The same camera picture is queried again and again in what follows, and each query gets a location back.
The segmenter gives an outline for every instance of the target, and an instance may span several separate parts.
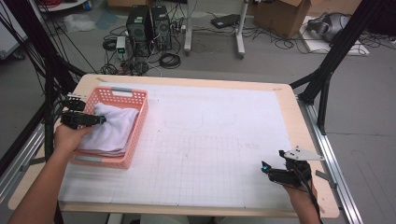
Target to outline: stack of cloth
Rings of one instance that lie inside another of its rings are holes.
[[[105,116],[106,122],[93,126],[93,130],[83,136],[79,151],[108,157],[123,156],[138,113],[134,108],[96,104],[94,115]]]

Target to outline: pink plastic basket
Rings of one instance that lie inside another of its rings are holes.
[[[80,152],[77,149],[73,152],[70,161],[82,165],[128,169],[131,165],[132,156],[134,155],[134,150],[136,149],[139,135],[149,110],[148,93],[146,91],[125,88],[96,87],[88,97],[84,113],[93,114],[93,107],[99,102],[119,108],[135,108],[139,111],[127,143],[125,155],[122,157],[97,156]]]

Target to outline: black flat device on floor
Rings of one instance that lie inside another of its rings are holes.
[[[216,28],[221,29],[228,26],[236,25],[239,22],[239,15],[231,14],[228,16],[218,17],[211,20]]]

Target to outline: white cloth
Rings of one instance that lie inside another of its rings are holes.
[[[92,132],[83,136],[79,149],[107,156],[124,154],[138,113],[134,108],[121,109],[113,105],[96,104],[94,114],[105,116],[106,122],[93,126]]]

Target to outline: box flap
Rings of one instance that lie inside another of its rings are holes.
[[[297,7],[297,6],[300,5],[300,3],[301,3],[303,0],[280,0],[280,1],[282,1],[282,2],[284,2],[284,3],[287,3],[287,4],[289,4],[289,5],[292,5],[292,6],[294,6],[294,7]],[[314,5],[316,5],[317,3],[322,2],[323,0],[308,0],[308,1],[311,2],[311,6],[314,6]]]

